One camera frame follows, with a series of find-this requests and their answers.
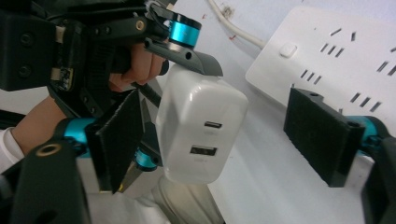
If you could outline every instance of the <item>usb-a port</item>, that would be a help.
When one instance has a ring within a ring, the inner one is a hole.
[[[218,149],[216,147],[202,147],[202,146],[193,145],[191,147],[190,153],[206,155],[206,156],[214,156],[217,150]]]
[[[220,124],[220,123],[215,123],[215,122],[211,122],[211,121],[207,121],[207,122],[205,122],[205,126],[206,126],[206,127],[210,127],[210,128],[219,129],[219,128],[221,128],[222,124]]]

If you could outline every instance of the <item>white power strip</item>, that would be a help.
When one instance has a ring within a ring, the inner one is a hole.
[[[314,91],[343,115],[374,116],[396,136],[396,25],[297,7],[246,75],[283,105]]]

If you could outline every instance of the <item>black 3d-printed bracket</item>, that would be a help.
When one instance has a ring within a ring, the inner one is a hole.
[[[396,139],[381,142],[375,165],[361,191],[366,224],[396,222]]]
[[[312,91],[292,88],[284,131],[329,187],[343,187],[364,127],[323,104]]]

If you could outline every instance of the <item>white power adapter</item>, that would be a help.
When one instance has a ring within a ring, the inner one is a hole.
[[[165,176],[180,183],[211,183],[229,157],[248,99],[222,79],[178,64],[168,76],[156,118]]]

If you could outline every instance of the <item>teal joint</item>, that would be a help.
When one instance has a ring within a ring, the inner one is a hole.
[[[199,30],[178,21],[171,21],[169,38],[192,47],[198,41]]]
[[[146,168],[157,167],[157,165],[152,162],[151,157],[142,152],[140,148],[136,151],[136,162]]]
[[[79,142],[80,144],[84,145],[87,148],[87,153],[79,156],[80,158],[91,157],[91,152],[90,149],[88,148],[88,140],[87,140],[87,136],[85,135],[84,129],[89,124],[92,124],[94,121],[95,121],[94,118],[72,119],[67,125],[66,130],[64,131],[64,137],[73,138],[75,141]]]
[[[361,138],[361,146],[362,147],[368,147],[371,144],[369,142],[372,142],[373,139],[376,139],[378,137],[378,131],[376,130],[375,125],[373,124],[372,121],[367,119],[364,116],[346,116],[347,119],[350,121],[354,121],[359,123],[360,125],[365,127],[363,137]]]

